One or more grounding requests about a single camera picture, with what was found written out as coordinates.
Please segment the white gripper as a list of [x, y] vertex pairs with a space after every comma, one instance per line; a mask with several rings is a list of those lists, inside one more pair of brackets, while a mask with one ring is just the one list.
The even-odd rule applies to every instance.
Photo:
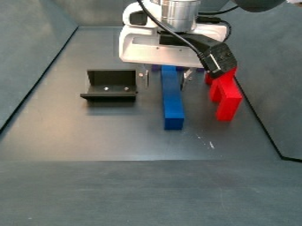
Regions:
[[[143, 2], [144, 7], [174, 32], [202, 34], [218, 41], [227, 36], [227, 27], [196, 23], [199, 2]], [[144, 88], [150, 86], [150, 70], [146, 64], [163, 64], [202, 68], [196, 53], [186, 46], [175, 47], [159, 43], [162, 28], [143, 12], [139, 3], [129, 4], [123, 12], [124, 27], [119, 35], [119, 57], [124, 62], [140, 63], [137, 77]], [[192, 79], [194, 69], [183, 72], [180, 90]]]

